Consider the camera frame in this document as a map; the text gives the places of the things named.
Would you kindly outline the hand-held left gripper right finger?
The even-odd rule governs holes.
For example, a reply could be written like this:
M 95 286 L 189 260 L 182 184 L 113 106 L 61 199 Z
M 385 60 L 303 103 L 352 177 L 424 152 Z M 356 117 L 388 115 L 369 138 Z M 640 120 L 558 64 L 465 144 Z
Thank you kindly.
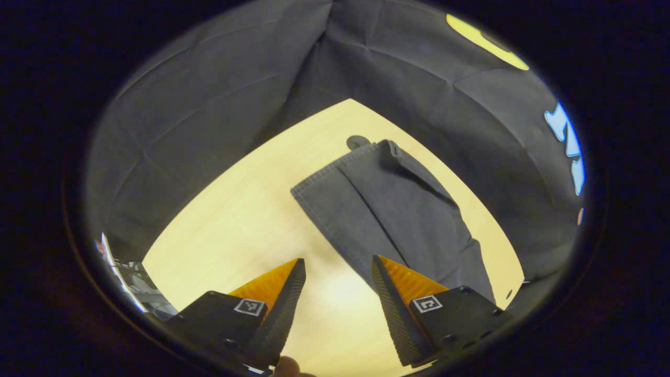
M 400 363 L 441 367 L 469 357 L 512 315 L 469 286 L 448 289 L 374 255 L 371 276 Z

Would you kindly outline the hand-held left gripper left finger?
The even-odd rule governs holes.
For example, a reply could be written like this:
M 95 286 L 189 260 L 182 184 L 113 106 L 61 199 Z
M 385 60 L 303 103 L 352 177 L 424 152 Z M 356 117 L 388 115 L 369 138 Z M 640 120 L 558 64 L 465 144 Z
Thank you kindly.
M 207 291 L 167 329 L 230 374 L 270 374 L 282 355 L 306 281 L 296 258 L 225 294 Z

